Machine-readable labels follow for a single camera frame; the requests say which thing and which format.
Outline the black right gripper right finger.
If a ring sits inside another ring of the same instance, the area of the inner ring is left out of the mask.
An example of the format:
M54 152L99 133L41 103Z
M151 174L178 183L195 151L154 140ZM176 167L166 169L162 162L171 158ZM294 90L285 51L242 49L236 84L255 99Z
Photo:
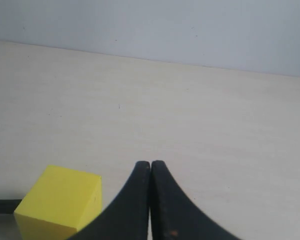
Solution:
M154 240L237 240L183 192L162 160L151 164L149 208Z

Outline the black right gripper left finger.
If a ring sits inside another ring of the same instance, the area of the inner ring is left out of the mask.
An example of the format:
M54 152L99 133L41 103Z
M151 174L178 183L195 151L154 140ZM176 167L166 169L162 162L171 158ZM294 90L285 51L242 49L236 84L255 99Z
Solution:
M136 162L126 183L91 223L71 240L146 240L149 224L150 163Z

